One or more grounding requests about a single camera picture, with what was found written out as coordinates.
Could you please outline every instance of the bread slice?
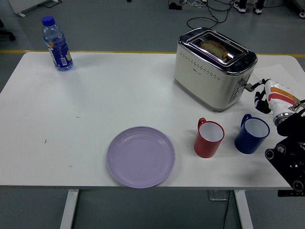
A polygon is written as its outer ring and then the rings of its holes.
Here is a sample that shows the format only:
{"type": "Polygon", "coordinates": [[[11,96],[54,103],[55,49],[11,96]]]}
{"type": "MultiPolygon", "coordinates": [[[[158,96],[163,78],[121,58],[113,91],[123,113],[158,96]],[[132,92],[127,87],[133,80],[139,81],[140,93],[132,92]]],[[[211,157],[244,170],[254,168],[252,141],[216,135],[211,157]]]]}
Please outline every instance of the bread slice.
{"type": "Polygon", "coordinates": [[[222,60],[228,56],[228,51],[220,43],[211,40],[201,42],[200,47],[222,60]]]}

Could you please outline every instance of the plate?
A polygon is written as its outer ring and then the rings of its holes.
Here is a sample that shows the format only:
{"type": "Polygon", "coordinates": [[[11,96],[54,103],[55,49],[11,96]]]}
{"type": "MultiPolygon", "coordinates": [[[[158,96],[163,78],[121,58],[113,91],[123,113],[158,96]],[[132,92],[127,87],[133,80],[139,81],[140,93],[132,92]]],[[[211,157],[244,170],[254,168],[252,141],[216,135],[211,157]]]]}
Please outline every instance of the plate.
{"type": "Polygon", "coordinates": [[[152,187],[165,180],[175,163],[175,149],[161,131],[137,126],[124,130],[110,143],[107,165],[122,184],[134,188],[152,187]]]}

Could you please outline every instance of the table surface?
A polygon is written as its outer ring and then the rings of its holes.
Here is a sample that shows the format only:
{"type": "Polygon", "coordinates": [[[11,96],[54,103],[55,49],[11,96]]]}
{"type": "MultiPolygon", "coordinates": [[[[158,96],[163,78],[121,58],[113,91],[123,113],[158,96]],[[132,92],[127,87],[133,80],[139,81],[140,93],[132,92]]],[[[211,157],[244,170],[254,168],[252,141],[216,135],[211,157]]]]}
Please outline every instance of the table surface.
{"type": "MultiPolygon", "coordinates": [[[[171,174],[157,186],[290,188],[264,156],[283,137],[272,115],[254,108],[254,93],[245,91],[235,105],[215,113],[174,80],[175,57],[74,52],[74,67],[59,72],[49,53],[25,54],[0,94],[0,186],[123,186],[108,170],[108,146],[125,129],[150,126],[169,137],[176,153],[171,174]],[[244,114],[262,118],[271,129],[251,155],[234,146],[244,114]],[[193,149],[201,117],[225,131],[211,158],[193,149]]],[[[305,73],[291,56],[258,56],[253,83],[256,76],[285,81],[280,83],[303,99],[305,73]]]]}

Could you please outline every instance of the toaster vent hole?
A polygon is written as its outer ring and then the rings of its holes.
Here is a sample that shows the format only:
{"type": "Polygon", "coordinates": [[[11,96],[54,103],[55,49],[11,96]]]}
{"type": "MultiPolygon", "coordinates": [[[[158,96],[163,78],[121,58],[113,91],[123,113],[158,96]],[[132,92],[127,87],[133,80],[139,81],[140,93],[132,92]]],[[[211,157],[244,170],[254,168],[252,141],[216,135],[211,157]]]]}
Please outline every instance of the toaster vent hole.
{"type": "Polygon", "coordinates": [[[185,58],[188,62],[191,62],[191,64],[193,64],[194,66],[196,66],[197,68],[199,68],[201,71],[203,71],[204,73],[212,76],[214,79],[216,80],[220,80],[219,77],[217,77],[216,75],[214,75],[213,73],[211,73],[209,70],[206,70],[205,68],[203,68],[200,64],[196,63],[195,61],[191,60],[190,57],[188,57],[187,55],[185,55],[184,53],[180,52],[180,55],[185,58]]]}
{"type": "Polygon", "coordinates": [[[214,79],[220,80],[220,77],[214,75],[214,79]]]}

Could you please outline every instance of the gray floor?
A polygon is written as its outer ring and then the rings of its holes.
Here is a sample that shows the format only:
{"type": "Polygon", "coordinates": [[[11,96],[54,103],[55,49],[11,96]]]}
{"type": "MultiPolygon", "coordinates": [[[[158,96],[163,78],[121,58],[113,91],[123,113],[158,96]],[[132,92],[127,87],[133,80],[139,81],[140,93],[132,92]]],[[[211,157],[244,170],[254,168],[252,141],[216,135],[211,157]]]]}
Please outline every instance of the gray floor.
{"type": "MultiPolygon", "coordinates": [[[[190,30],[186,24],[190,18],[211,18],[206,7],[188,5],[183,10],[169,10],[166,0],[62,2],[50,9],[34,7],[24,11],[26,17],[21,18],[12,12],[7,0],[0,1],[4,29],[16,36],[13,42],[0,36],[0,91],[22,58],[23,50],[46,50],[40,21],[44,15],[55,17],[72,51],[175,52],[178,37],[190,30]]],[[[299,54],[297,60],[305,70],[305,19],[298,16],[290,1],[266,0],[265,4],[268,8],[260,16],[253,13],[250,4],[246,14],[231,9],[226,21],[214,29],[257,54],[299,54]],[[289,3],[271,8],[285,2],[289,3]]],[[[228,8],[214,0],[209,0],[209,5],[219,10],[228,8]]],[[[225,11],[211,12],[219,21],[226,18],[225,11]]],[[[193,28],[213,25],[207,19],[190,22],[193,28]]],[[[239,229],[232,194],[225,228],[239,229]]],[[[305,198],[278,198],[276,190],[247,191],[246,195],[254,229],[304,228],[305,198]]],[[[61,189],[2,187],[0,228],[59,228],[66,196],[67,191],[61,189]]],[[[199,189],[84,190],[79,194],[73,228],[220,229],[226,204],[209,201],[207,191],[199,189]]]]}

